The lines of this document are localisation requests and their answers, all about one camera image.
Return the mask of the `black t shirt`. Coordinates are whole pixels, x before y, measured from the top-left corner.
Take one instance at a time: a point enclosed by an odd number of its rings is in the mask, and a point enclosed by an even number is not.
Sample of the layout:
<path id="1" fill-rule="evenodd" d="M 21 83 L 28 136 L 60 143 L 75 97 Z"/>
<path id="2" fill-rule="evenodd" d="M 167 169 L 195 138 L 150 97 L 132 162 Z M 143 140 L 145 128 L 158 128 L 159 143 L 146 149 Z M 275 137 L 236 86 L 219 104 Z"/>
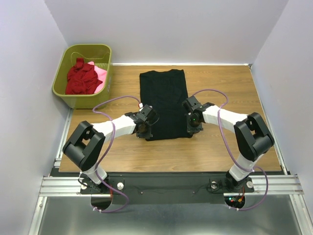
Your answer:
<path id="1" fill-rule="evenodd" d="M 148 141 L 191 138 L 187 132 L 186 109 L 182 103 L 188 98 L 183 70 L 148 71 L 139 75 L 140 100 L 152 106 L 157 121 L 151 127 Z"/>

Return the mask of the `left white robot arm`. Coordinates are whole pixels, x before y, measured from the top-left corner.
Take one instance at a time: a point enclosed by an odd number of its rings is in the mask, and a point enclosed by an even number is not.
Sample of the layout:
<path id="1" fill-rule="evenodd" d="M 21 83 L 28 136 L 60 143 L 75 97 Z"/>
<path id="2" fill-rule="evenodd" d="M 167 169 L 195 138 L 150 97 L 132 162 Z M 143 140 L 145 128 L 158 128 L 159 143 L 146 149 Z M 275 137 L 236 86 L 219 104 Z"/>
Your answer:
<path id="1" fill-rule="evenodd" d="M 115 138 L 132 134 L 147 140 L 153 136 L 151 127 L 158 118 L 157 112 L 145 105 L 138 112 L 113 120 L 94 124 L 82 121 L 63 146 L 63 153 L 92 181 L 93 189 L 103 193 L 109 187 L 108 175 L 97 161 L 104 143 L 112 145 Z"/>

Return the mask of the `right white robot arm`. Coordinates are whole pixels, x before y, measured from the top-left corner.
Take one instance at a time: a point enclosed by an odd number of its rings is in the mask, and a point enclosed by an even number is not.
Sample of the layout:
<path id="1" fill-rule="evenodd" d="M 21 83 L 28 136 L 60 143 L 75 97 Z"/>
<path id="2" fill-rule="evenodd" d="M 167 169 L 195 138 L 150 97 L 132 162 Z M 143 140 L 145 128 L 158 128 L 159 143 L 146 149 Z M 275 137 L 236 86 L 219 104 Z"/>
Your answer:
<path id="1" fill-rule="evenodd" d="M 239 156 L 226 173 L 225 185 L 236 191 L 254 170 L 259 159 L 274 146 L 274 138 L 259 113 L 250 115 L 231 112 L 213 103 L 201 104 L 194 96 L 183 103 L 187 110 L 187 132 L 196 134 L 203 130 L 202 124 L 214 124 L 235 134 Z"/>

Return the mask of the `pink t shirt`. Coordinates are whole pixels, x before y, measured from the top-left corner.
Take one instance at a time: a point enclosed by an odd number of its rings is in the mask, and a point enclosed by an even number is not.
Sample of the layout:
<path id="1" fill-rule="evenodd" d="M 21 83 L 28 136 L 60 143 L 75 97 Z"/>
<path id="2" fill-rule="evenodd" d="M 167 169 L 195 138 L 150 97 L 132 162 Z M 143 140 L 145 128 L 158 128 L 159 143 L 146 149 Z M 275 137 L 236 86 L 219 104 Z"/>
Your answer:
<path id="1" fill-rule="evenodd" d="M 104 69 L 102 69 L 102 68 L 100 68 L 100 67 L 98 67 L 98 66 L 96 66 L 95 63 L 92 62 L 92 61 L 91 61 L 91 62 L 88 62 L 88 64 L 94 65 L 94 71 L 95 71 L 95 72 L 97 73 L 97 75 L 98 75 L 98 80 L 102 82 L 102 83 L 99 84 L 99 85 L 97 86 L 97 88 L 95 89 L 94 93 L 96 94 L 96 93 L 100 92 L 100 91 L 104 88 L 104 86 L 105 86 L 106 77 L 107 77 L 107 71 L 104 70 Z"/>

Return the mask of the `olive green plastic bin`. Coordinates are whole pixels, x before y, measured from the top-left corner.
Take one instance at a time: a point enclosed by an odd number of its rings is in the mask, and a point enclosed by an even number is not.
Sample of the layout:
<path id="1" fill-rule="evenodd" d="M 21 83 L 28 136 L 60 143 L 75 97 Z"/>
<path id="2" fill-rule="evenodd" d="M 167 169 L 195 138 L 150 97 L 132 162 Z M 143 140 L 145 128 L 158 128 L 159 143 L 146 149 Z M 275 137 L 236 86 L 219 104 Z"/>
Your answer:
<path id="1" fill-rule="evenodd" d="M 104 87 L 95 94 L 66 94 L 67 73 L 76 63 L 77 58 L 107 71 Z M 63 54 L 53 85 L 53 93 L 72 109 L 92 109 L 109 99 L 113 75 L 112 50 L 105 44 L 77 44 L 68 47 Z"/>

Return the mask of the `red t shirt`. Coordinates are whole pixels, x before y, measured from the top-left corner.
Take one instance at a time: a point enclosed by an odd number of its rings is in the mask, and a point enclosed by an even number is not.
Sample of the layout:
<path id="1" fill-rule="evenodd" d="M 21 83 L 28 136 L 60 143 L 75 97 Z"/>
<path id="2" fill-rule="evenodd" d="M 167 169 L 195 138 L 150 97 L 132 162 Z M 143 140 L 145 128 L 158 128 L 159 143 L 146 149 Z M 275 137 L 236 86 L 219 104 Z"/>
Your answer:
<path id="1" fill-rule="evenodd" d="M 95 89 L 102 82 L 94 71 L 94 65 L 85 63 L 83 58 L 77 58 L 76 64 L 67 73 L 65 94 L 83 95 L 94 94 Z"/>

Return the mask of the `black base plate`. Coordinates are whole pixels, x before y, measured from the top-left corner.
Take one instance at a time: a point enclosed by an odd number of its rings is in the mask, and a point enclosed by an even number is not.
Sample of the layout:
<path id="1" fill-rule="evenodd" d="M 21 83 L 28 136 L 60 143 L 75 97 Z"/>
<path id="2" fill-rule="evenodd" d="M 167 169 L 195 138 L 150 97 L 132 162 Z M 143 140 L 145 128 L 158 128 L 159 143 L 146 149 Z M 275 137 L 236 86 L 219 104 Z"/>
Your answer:
<path id="1" fill-rule="evenodd" d="M 223 204 L 226 195 L 254 192 L 251 178 L 232 186 L 224 172 L 109 173 L 105 182 L 117 192 L 82 176 L 80 193 L 122 205 L 124 194 L 130 204 Z"/>

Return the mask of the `aluminium frame rail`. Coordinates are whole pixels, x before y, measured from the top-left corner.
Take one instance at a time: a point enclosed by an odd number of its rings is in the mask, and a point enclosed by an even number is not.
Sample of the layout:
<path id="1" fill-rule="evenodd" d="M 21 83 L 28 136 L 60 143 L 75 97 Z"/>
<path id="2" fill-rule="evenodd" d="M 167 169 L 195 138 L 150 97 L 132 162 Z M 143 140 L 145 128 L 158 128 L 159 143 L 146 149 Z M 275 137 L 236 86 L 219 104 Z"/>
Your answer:
<path id="1" fill-rule="evenodd" d="M 264 195 L 266 179 L 261 175 L 252 175 L 253 192 L 245 190 L 245 195 Z M 296 175 L 269 175 L 267 195 L 302 195 L 304 194 L 300 180 Z M 78 177 L 44 177 L 40 193 L 41 197 L 70 197 L 70 196 L 109 196 L 109 194 L 95 194 L 81 189 Z"/>

